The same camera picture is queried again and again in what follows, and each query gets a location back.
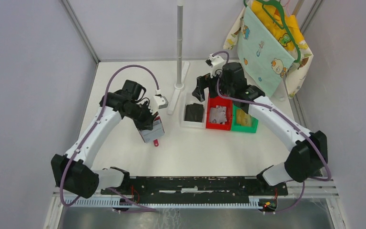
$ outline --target green hanger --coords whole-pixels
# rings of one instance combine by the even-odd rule
[[[301,51],[299,50],[299,47],[297,45],[297,43],[295,42],[295,39],[293,37],[293,35],[291,34],[290,30],[288,29],[288,26],[287,24],[285,23],[285,13],[284,13],[284,9],[283,9],[283,6],[281,5],[281,3],[279,3],[278,1],[276,0],[269,0],[269,1],[263,1],[263,0],[255,0],[255,1],[258,1],[262,4],[262,8],[263,10],[267,13],[267,15],[269,15],[269,17],[274,21],[274,23],[276,23],[276,25],[284,30],[287,31],[287,34],[288,36],[290,37],[291,41],[293,42],[296,50],[297,50],[297,54],[298,54],[298,58],[294,61],[295,63],[299,63],[299,61],[301,60]],[[281,17],[281,21],[283,22],[283,25],[281,26],[275,19],[274,17],[266,10],[266,8],[264,7],[264,5],[267,5],[267,6],[274,6],[278,12],[280,13],[280,17]]]

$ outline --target gray floor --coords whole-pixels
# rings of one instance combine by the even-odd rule
[[[279,209],[293,203],[279,200]],[[68,208],[59,229],[332,229],[324,199],[303,199],[288,212],[263,216],[254,209],[160,209],[118,214],[108,208]]]

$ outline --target tabletop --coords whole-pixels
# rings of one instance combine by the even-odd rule
[[[139,64],[156,76],[162,95],[170,101],[176,82],[176,61],[149,62],[101,62],[97,68],[80,135],[93,120],[99,101],[104,95],[111,76],[123,66]],[[165,135],[159,146],[144,143],[133,121],[124,118],[109,134],[100,148],[92,166],[94,169],[118,167],[130,172],[130,176],[255,176],[263,169],[287,159],[289,152],[278,137],[259,122],[255,134],[223,130],[181,127],[182,95],[192,92],[196,77],[210,72],[205,61],[190,61],[185,89],[181,92],[173,115],[167,109],[159,111]],[[254,81],[247,76],[249,84]],[[118,74],[110,92],[122,88],[125,80],[140,83],[146,89],[146,97],[155,93],[152,77],[143,69],[129,68]],[[285,94],[284,84],[277,89]],[[293,118],[288,98],[272,102],[286,115]]]

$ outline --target light blue cloth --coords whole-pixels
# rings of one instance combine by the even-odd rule
[[[244,70],[271,97],[294,58],[246,7],[238,41],[238,56]]]

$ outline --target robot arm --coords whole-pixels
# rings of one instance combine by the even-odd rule
[[[129,177],[128,172],[113,167],[93,171],[90,168],[109,133],[125,116],[134,121],[138,130],[153,129],[158,110],[166,108],[168,101],[161,95],[160,90],[157,90],[156,95],[149,102],[139,104],[143,101],[139,99],[142,91],[145,93],[146,89],[136,82],[127,80],[121,90],[107,94],[106,104],[103,104],[102,98],[95,118],[77,142],[63,156],[56,154],[52,158],[51,167],[57,186],[60,186],[65,166],[75,151],[78,153],[69,167],[64,182],[65,190],[83,198],[89,198],[98,189],[122,185],[124,177]],[[98,119],[102,106],[105,108],[102,117]]]
[[[327,162],[325,134],[321,131],[312,133],[291,120],[280,112],[263,91],[254,85],[247,84],[240,63],[231,62],[221,67],[220,58],[210,55],[210,59],[206,62],[212,67],[211,73],[197,77],[197,87],[192,95],[199,101],[203,101],[204,89],[208,88],[211,98],[221,93],[233,98],[235,106],[261,121],[290,151],[285,162],[263,170],[257,178],[266,186],[275,186],[288,180],[302,182],[322,168],[322,161],[305,137],[312,140]]]

